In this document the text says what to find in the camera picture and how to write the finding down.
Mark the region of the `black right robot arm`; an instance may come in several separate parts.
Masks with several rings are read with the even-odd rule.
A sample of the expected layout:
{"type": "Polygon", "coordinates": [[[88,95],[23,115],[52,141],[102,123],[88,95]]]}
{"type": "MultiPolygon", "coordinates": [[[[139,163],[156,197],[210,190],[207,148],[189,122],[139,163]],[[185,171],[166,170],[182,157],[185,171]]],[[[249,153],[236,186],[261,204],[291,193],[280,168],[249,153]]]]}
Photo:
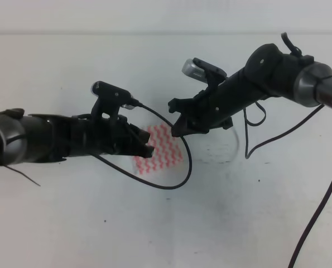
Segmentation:
{"type": "Polygon", "coordinates": [[[180,114],[171,128],[172,136],[228,129],[234,114],[270,97],[283,97],[304,107],[322,104],[332,108],[332,69],[303,55],[286,33],[281,38],[290,54],[282,53],[275,44],[262,45],[232,76],[198,58],[187,60],[182,72],[206,83],[207,88],[192,98],[169,101],[169,112],[180,114]]]}

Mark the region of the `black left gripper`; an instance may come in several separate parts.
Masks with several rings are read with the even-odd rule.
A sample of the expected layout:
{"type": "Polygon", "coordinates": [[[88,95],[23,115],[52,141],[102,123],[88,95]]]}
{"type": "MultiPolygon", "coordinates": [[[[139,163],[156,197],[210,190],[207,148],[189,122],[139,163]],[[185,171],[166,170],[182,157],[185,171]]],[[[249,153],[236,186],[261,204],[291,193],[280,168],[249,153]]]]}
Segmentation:
{"type": "Polygon", "coordinates": [[[128,124],[125,116],[118,116],[115,125],[105,118],[92,121],[90,117],[76,116],[69,117],[68,123],[69,156],[85,156],[92,152],[101,155],[139,156],[147,159],[153,155],[154,147],[146,145],[150,133],[128,124]],[[133,143],[133,136],[142,144],[133,143]]]}

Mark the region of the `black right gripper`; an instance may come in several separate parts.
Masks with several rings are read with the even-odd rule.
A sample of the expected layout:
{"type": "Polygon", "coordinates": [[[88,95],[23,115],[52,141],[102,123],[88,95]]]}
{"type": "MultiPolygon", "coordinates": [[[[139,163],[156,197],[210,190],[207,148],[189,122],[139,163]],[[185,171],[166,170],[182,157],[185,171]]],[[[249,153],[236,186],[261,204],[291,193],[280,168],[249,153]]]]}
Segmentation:
{"type": "Polygon", "coordinates": [[[173,137],[207,134],[210,130],[233,127],[233,90],[229,88],[206,88],[194,98],[174,98],[168,102],[170,113],[178,112],[179,117],[171,127],[173,137]]]}

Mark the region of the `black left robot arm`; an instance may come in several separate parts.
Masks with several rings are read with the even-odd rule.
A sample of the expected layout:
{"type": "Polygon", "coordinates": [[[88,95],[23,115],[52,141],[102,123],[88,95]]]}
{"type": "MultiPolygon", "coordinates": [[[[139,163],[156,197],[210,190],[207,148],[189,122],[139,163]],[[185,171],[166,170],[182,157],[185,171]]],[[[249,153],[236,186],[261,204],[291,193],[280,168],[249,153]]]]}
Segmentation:
{"type": "Polygon", "coordinates": [[[0,112],[0,165],[61,162],[89,153],[147,159],[154,151],[149,138],[124,116],[26,116],[23,109],[7,109],[0,112]]]}

